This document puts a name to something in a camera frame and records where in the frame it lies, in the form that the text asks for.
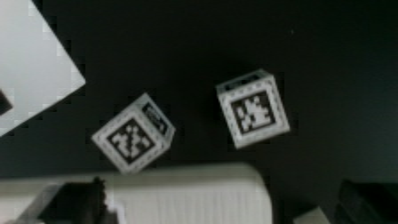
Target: cube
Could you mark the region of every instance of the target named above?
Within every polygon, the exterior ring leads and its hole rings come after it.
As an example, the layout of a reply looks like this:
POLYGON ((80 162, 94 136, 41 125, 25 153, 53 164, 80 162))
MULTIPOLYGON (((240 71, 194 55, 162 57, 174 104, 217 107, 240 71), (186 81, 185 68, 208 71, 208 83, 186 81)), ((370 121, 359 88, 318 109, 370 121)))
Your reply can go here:
POLYGON ((217 85, 217 95, 240 149, 290 131, 274 75, 256 70, 217 85))
POLYGON ((123 173, 135 173, 171 147, 176 128, 147 94, 140 96, 92 141, 123 173))

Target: dark surface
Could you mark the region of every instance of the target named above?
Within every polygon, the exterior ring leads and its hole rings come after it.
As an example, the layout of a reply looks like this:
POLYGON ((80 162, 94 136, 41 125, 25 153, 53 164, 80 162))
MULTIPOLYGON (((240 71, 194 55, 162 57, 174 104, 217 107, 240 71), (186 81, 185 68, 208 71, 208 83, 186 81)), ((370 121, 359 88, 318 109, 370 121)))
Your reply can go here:
POLYGON ((320 205, 341 178, 398 181, 398 2, 43 1, 87 86, 0 139, 2 178, 115 170, 89 141, 144 92, 178 132, 151 167, 247 161, 277 223, 320 205), (293 131, 234 151, 215 84, 277 75, 293 131))

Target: cube face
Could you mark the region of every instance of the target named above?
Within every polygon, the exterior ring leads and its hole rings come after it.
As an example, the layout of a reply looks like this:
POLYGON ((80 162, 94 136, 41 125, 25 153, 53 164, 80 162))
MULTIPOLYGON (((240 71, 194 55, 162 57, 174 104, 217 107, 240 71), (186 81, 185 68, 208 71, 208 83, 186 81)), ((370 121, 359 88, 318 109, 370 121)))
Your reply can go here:
POLYGON ((231 79, 227 82, 224 82, 217 86, 217 93, 218 93, 218 95, 222 93, 226 93, 227 91, 231 91, 233 89, 236 89, 240 86, 243 86, 249 83, 252 83, 256 80, 259 80, 265 77, 266 77, 266 73, 259 69, 254 72, 250 72, 249 74, 245 74, 243 76, 240 76, 238 78, 231 79))
POLYGON ((218 85, 218 100, 236 148, 290 131, 274 76, 263 71, 234 79, 254 80, 226 91, 231 81, 218 85))
POLYGON ((147 94, 140 96, 133 105, 140 109, 147 123, 165 140, 165 144, 171 145, 176 128, 147 94))
POLYGON ((172 139, 165 139, 165 135, 172 137, 174 134, 156 104, 147 102, 149 96, 144 96, 92 135, 92 141, 123 173, 137 172, 156 159, 171 146, 172 139))

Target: white box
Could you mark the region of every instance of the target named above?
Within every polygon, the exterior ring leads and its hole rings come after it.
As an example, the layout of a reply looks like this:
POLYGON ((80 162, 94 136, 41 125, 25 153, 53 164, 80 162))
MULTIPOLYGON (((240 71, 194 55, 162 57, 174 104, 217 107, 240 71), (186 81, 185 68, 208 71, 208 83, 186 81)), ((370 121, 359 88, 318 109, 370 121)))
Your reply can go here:
POLYGON ((240 149, 290 131, 272 74, 261 69, 245 74, 217 86, 217 95, 240 149))
POLYGON ((176 128, 144 94, 92 135, 123 173, 135 173, 171 147, 176 128))

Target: white cube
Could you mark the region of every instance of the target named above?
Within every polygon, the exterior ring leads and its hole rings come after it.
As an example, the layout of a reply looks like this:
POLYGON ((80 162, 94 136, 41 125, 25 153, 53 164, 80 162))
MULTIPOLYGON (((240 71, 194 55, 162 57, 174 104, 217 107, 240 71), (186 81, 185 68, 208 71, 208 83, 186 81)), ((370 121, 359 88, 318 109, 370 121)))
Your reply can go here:
POLYGON ((234 147, 290 131, 274 75, 258 70, 217 86, 234 147))
POLYGON ((171 147, 176 128, 144 94, 92 135, 123 173, 135 173, 171 147))

